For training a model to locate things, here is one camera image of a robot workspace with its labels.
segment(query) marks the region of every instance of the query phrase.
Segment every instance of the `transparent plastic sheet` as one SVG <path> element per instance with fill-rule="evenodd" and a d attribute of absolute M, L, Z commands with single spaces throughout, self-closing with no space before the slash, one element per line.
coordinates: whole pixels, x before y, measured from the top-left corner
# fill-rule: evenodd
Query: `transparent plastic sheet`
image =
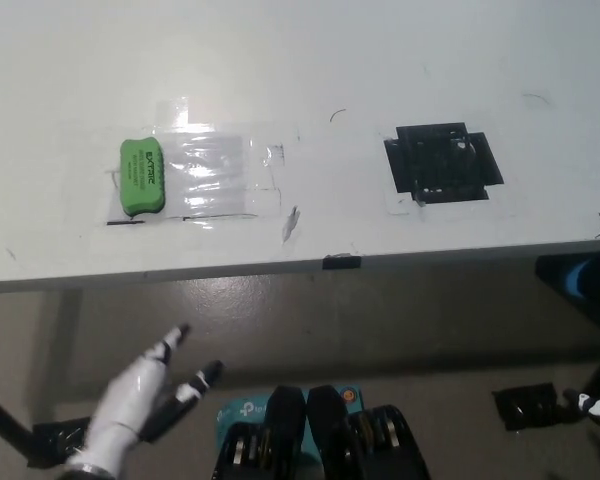
<path fill-rule="evenodd" d="M 274 170 L 284 166 L 284 146 L 267 125 L 188 124 L 133 135 L 147 137 L 162 150 L 165 206 L 159 213 L 125 214 L 118 158 L 116 168 L 106 172 L 114 187 L 108 225 L 280 215 Z"/>

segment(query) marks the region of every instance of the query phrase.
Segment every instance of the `green eraser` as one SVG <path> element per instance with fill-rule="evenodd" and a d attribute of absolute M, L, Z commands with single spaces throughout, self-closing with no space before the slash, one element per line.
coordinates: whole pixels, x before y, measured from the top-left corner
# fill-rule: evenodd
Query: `green eraser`
<path fill-rule="evenodd" d="M 120 147 L 120 203 L 124 213 L 158 213 L 164 208 L 164 161 L 153 138 L 125 140 Z"/>

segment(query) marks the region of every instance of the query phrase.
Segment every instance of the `gray floor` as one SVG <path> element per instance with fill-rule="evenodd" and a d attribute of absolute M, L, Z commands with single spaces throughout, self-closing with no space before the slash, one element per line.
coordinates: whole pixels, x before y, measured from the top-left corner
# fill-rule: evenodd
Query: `gray floor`
<path fill-rule="evenodd" d="M 23 422 L 89 414 L 106 382 L 172 325 L 193 333 L 174 381 L 204 362 L 221 386 L 129 479 L 208 479 L 229 399 L 278 383 L 356 383 L 367 406 L 407 417 L 434 479 L 600 479 L 600 429 L 504 432 L 491 391 L 581 385 L 600 332 L 533 276 L 533 261 L 401 271 L 223 278 L 85 292 L 0 295 L 0 401 Z M 26 471 L 0 441 L 0 478 Z"/>

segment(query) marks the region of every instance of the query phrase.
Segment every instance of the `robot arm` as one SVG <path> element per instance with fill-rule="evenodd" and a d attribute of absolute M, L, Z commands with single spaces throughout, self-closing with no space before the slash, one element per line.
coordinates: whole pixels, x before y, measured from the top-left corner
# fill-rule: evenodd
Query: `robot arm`
<path fill-rule="evenodd" d="M 60 480 L 119 479 L 126 455 L 136 444 L 158 440 L 204 396 L 220 376 L 222 363 L 208 364 L 156 408 L 169 361 L 188 331 L 188 325 L 174 328 L 111 381 L 89 424 L 84 447 L 68 459 Z"/>

